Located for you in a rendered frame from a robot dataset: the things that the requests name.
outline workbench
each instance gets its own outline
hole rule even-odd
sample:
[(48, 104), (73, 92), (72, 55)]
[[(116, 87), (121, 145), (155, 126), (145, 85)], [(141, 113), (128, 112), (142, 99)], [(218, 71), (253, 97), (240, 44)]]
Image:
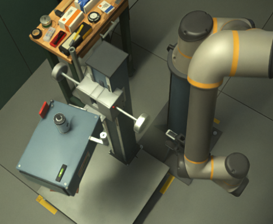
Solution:
[[(66, 3), (68, 2), (68, 0), (62, 0), (61, 3), (55, 8), (56, 10), (60, 10)], [(94, 46), (94, 44), (101, 38), (100, 34), (104, 34), (108, 28), (112, 25), (112, 21), (114, 22), (118, 17), (120, 20), (120, 30), (121, 30), (121, 34), (122, 34), (122, 43), (123, 43), (123, 50), (129, 54), (128, 56), (128, 60), (127, 60), (127, 66), (128, 66), (128, 75), (129, 77), (131, 77), (133, 75), (134, 72), (134, 68), (133, 68), (133, 60), (132, 60), (132, 47), (131, 47), (131, 37), (130, 37), (130, 27), (129, 27), (129, 5), (128, 5), (128, 0), (121, 0), (121, 2), (117, 5), (115, 4), (115, 0), (106, 0), (106, 2), (108, 2), (109, 4), (111, 4), (112, 6), (114, 6), (114, 10), (112, 10), (109, 14), (105, 14), (104, 12), (102, 12), (99, 8), (98, 5), (101, 3), (102, 1), (99, 1), (91, 10), (90, 12), (98, 12), (101, 15), (101, 19), (99, 22), (97, 23), (90, 23), (88, 21), (88, 14), (84, 13), (84, 20), (82, 22), (85, 22), (87, 24), (89, 24), (92, 28), (93, 31), (90, 33), (90, 35), (76, 48), (76, 54), (78, 57), (83, 58), (87, 52)], [(66, 9), (65, 12), (71, 7), (71, 6), (75, 6), (74, 2), (72, 2)], [(58, 20), (60, 19), (60, 17), (56, 16), (55, 12), (52, 11), (49, 14), (51, 20), (52, 20), (52, 27), (55, 28), (55, 33), (52, 37), (52, 39), (55, 37), (55, 35), (57, 35), (57, 33), (61, 30), (61, 28), (58, 25)], [(66, 56), (63, 53), (61, 53), (59, 51), (59, 46), (64, 42), (64, 40), (66, 40), (71, 33), (66, 32), (66, 38), (55, 48), (53, 46), (50, 45), (49, 42), (46, 42), (43, 40), (44, 35), (47, 32), (46, 28), (42, 27), (42, 24), (40, 24), (38, 27), (38, 29), (42, 30), (42, 37), (39, 39), (34, 39), (32, 37), (32, 35), (29, 35), (29, 38), (34, 41), (35, 43), (39, 44), (41, 47), (43, 47), (43, 49), (45, 50), (45, 54), (47, 56), (47, 59), (50, 63), (50, 66), (52, 67), (52, 69), (54, 68), (54, 66), (59, 63), (59, 59), (61, 58), (64, 61), (68, 62), (70, 70), (72, 72), (72, 76), (75, 80), (79, 81), (78, 75), (77, 75), (77, 71), (75, 69), (75, 66), (73, 64), (72, 61), (72, 57), (71, 56)], [(109, 35), (106, 36), (106, 38), (104, 39), (107, 42), (110, 42), (110, 38)], [(73, 96), (72, 91), (67, 83), (66, 79), (63, 79), (62, 81), (60, 81), (59, 86), (64, 94), (64, 97), (67, 101), (68, 104), (74, 104), (77, 105), (79, 107), (84, 107), (85, 105), (75, 96)]]

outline red lever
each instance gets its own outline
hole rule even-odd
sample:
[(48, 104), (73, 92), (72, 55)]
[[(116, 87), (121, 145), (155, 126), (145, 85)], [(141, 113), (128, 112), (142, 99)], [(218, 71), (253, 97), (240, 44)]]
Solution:
[(39, 111), (39, 115), (41, 116), (41, 118), (44, 118), (44, 117), (45, 117), (45, 115), (46, 115), (48, 109), (49, 109), (49, 105), (48, 105), (47, 102), (45, 101), (44, 104), (43, 104), (43, 106), (42, 106), (42, 108), (41, 108), (41, 110)]

